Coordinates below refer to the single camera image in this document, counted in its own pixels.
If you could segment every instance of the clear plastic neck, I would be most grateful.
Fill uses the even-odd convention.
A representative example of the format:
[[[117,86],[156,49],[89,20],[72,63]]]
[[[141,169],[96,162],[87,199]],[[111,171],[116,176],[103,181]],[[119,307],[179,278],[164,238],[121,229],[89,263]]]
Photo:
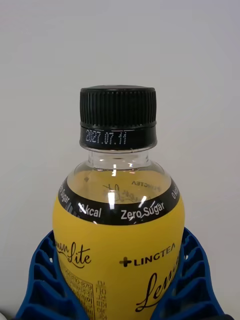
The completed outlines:
[[[131,170],[150,165],[149,150],[136,152],[98,152],[88,151],[88,166],[97,169]]]

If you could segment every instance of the blue bottle holder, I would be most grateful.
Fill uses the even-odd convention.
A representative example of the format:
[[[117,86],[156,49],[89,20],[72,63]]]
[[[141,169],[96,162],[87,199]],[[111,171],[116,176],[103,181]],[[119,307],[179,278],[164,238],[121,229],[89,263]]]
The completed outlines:
[[[185,228],[177,272],[151,320],[201,320],[223,314],[212,288],[207,256]],[[26,295],[16,318],[89,320],[62,276],[53,232],[33,254]]]

